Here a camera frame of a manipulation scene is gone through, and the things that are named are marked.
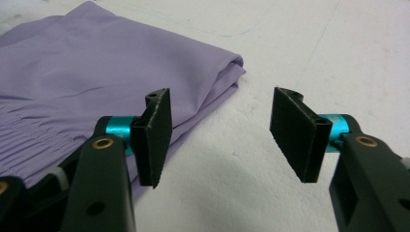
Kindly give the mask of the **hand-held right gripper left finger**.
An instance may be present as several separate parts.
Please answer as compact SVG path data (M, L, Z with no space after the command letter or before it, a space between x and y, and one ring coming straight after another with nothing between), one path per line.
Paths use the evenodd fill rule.
M126 156L134 156L139 184L155 188L172 134L169 91L145 103L140 116L102 117L82 145L61 232L135 232Z

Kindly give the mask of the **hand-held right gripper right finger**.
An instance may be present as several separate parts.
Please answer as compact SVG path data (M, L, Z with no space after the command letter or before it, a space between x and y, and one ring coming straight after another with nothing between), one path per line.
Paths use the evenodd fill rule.
M298 92L274 90L270 132L303 183L339 158L329 191L339 232L410 232L410 159L362 132L348 114L317 114Z

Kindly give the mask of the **purple shorts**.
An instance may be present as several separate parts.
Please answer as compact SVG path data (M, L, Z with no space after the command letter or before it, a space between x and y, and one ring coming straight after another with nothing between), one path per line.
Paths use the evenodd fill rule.
M102 116L171 97L171 152L237 89L240 55L117 16L93 2L0 36L0 176L35 185Z

